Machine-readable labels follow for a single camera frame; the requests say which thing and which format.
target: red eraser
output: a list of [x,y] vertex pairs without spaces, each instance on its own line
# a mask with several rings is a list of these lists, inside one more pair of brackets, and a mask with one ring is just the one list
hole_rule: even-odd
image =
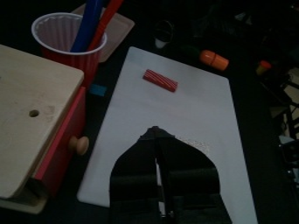
[[146,81],[150,81],[154,85],[157,85],[161,88],[165,88],[170,92],[174,91],[177,88],[177,82],[174,80],[170,80],[169,78],[164,77],[154,71],[146,69],[144,72],[144,77]]

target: wooden lid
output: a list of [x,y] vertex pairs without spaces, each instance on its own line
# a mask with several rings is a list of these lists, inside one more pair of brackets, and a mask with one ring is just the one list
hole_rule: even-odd
[[23,186],[81,80],[78,69],[0,45],[0,198]]

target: red straw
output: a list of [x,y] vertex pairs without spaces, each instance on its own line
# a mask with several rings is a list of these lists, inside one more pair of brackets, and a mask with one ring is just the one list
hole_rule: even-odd
[[102,36],[104,31],[108,26],[108,22],[109,22],[110,18],[113,17],[113,15],[116,14],[117,8],[120,7],[122,2],[124,2],[124,0],[110,0],[109,1],[106,9],[102,13],[100,20],[98,20],[94,37],[90,40],[90,43],[88,45],[88,51],[93,50],[98,46],[101,36]]

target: wooden knob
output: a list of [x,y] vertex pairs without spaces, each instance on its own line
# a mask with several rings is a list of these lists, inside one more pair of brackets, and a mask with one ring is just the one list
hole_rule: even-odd
[[76,138],[74,136],[69,139],[69,150],[76,151],[78,155],[84,155],[89,148],[89,139],[82,136],[81,138]]

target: blue object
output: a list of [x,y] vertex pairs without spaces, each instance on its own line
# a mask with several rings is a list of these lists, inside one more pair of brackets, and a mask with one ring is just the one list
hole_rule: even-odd
[[85,4],[85,10],[78,26],[77,37],[73,41],[70,52],[81,53],[88,50],[89,42],[93,38],[97,25],[98,18],[102,10],[102,0],[88,0]]
[[93,95],[104,96],[108,88],[100,85],[92,84],[89,86],[88,92]]

